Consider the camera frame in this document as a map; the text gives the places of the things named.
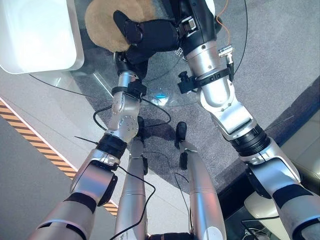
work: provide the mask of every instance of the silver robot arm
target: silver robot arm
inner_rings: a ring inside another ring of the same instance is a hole
[[[197,19],[200,10],[193,5],[190,5],[190,8],[190,16]],[[300,184],[300,176],[295,166],[237,100],[231,82],[233,71],[228,69],[228,65],[233,63],[232,47],[227,46],[217,51],[215,37],[204,39],[200,36],[200,44],[190,47],[195,42],[191,37],[195,36],[197,31],[206,35],[204,33],[207,29],[202,23],[195,23],[195,33],[182,39],[182,49],[193,76],[188,77],[186,72],[179,75],[181,93],[197,89],[199,104],[211,114],[223,137],[231,143],[239,158],[248,166],[247,174],[256,191],[274,200],[290,238],[300,240],[319,237],[320,197]],[[224,56],[227,68],[221,61]]]
[[[128,66],[120,53],[115,54],[115,64],[119,83],[112,90],[112,117],[108,129],[75,175],[70,196],[48,214],[29,240],[88,240],[96,207],[112,196],[118,180],[113,171],[117,170],[127,144],[138,133],[140,97],[146,91],[138,77],[143,78],[144,73]],[[141,68],[145,72],[147,65],[148,62],[143,63]]]
[[[143,157],[143,152],[143,134],[139,134],[133,139],[131,144],[127,171],[142,180],[148,172],[148,162]],[[145,183],[136,177],[129,174],[125,176],[115,221],[114,234],[119,234],[117,239],[145,240],[148,237],[146,211],[142,216],[146,204]],[[141,217],[141,222],[135,227],[130,228],[138,223]]]

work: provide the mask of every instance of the black clamp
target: black clamp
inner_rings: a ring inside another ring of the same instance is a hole
[[[179,33],[179,38],[183,38],[185,35],[194,32],[197,28],[196,22],[192,16],[189,16],[177,25],[176,29]]]
[[[126,52],[114,53],[114,65],[118,76],[120,76],[124,71],[131,71],[134,72],[140,80],[142,80],[147,75],[148,59],[143,60],[136,47],[131,45]]]
[[[128,87],[116,86],[112,88],[111,94],[112,96],[114,96],[118,92],[125,92],[135,97],[136,99],[139,99],[141,102],[142,97],[144,97],[147,94],[147,87],[137,80],[129,82]]]
[[[124,154],[127,145],[128,144],[125,141],[122,141],[117,136],[104,134],[95,148],[120,159]]]
[[[185,94],[189,91],[192,91],[193,89],[197,89],[204,85],[217,81],[225,76],[228,76],[229,74],[230,74],[230,69],[225,68],[204,79],[196,80],[194,76],[188,77],[187,72],[183,71],[178,75],[178,77],[181,79],[181,82],[178,83],[178,86],[179,86],[180,92],[182,94]]]

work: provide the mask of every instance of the gray floor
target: gray floor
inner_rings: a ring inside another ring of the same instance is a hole
[[[227,11],[221,17],[231,33],[237,66],[244,47],[246,12],[244,1],[229,2]],[[215,1],[216,12],[222,9],[224,3],[222,0]],[[263,128],[280,116],[320,74],[319,12],[318,0],[247,0],[247,46],[242,64],[235,74],[235,89],[237,98]],[[157,13],[164,15],[161,7],[157,7]],[[226,33],[221,30],[218,46],[222,47],[225,41]],[[99,72],[110,87],[114,87],[118,78],[111,53],[89,47],[85,54],[93,64],[83,70]],[[167,96],[165,109],[171,114],[172,121],[167,126],[147,130],[146,151],[158,153],[146,153],[146,156],[153,171],[176,185],[169,171],[169,168],[180,171],[179,153],[173,144],[174,129],[179,121],[185,121],[189,129],[187,137],[200,150],[220,192],[243,172],[244,166],[238,162],[237,153],[213,126],[210,115],[194,103],[194,93],[179,93],[177,75],[187,69],[187,63],[179,60],[174,52],[157,53],[149,61],[148,73],[143,81],[148,87],[147,98],[155,100],[157,94]],[[79,76],[77,81],[83,93],[103,98],[103,89],[95,85],[90,74]],[[88,100],[96,110],[110,103],[94,98]],[[150,106],[143,106],[140,115],[147,124],[166,119],[164,114]],[[105,122],[109,116],[109,113],[101,114]],[[181,185],[187,192],[187,184],[182,182]]]
[[[71,180],[0,116],[0,239],[27,239],[69,194]],[[96,211],[91,240],[109,239],[116,218]]]

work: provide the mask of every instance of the black bracket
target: black bracket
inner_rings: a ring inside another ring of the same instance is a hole
[[[192,33],[193,31],[197,30],[196,21],[192,16],[189,16],[185,19],[183,19],[176,27],[179,38],[183,38],[184,36]]]
[[[178,77],[181,79],[181,82],[178,83],[178,86],[179,86],[180,92],[182,94],[185,94],[189,91],[192,91],[193,89],[197,89],[204,85],[217,81],[225,76],[228,76],[229,74],[230,74],[230,69],[225,68],[204,79],[196,80],[194,76],[188,77],[187,72],[183,71],[178,75]]]
[[[125,86],[116,86],[112,88],[111,94],[114,96],[118,92],[125,92],[136,99],[139,99],[140,102],[142,97],[147,94],[147,87],[143,85],[140,81],[129,82],[128,87]]]
[[[103,204],[107,203],[110,201],[112,194],[114,193],[114,190],[116,188],[116,184],[118,182],[118,177],[113,174],[112,179],[107,187],[107,189],[105,190],[101,200],[98,203],[98,207],[102,206]]]
[[[246,173],[252,187],[256,191],[256,193],[259,194],[261,197],[264,197],[266,199],[271,199],[270,194],[267,192],[267,190],[264,188],[264,186],[259,182],[257,177],[252,172],[252,170],[250,168],[247,168],[245,170],[245,173]]]

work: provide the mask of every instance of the round glass tabletop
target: round glass tabletop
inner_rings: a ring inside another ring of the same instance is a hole
[[[38,72],[32,75],[54,87],[76,92],[94,99],[112,102],[111,90],[118,85],[118,76],[113,64],[113,53],[96,46],[89,38],[85,24],[84,11],[90,1],[76,1],[77,17],[84,51],[83,66],[74,71]],[[225,1],[215,1],[216,12],[223,7]],[[239,9],[239,4],[229,3],[221,18],[230,32],[233,53],[234,70],[241,62],[245,50],[247,35],[245,3]],[[228,35],[222,28],[217,35],[217,47],[227,44]],[[158,52],[149,59],[148,70],[142,83],[147,87],[146,99],[159,106],[184,106],[196,102],[195,94],[181,94],[178,88],[179,73],[190,70],[181,50]]]

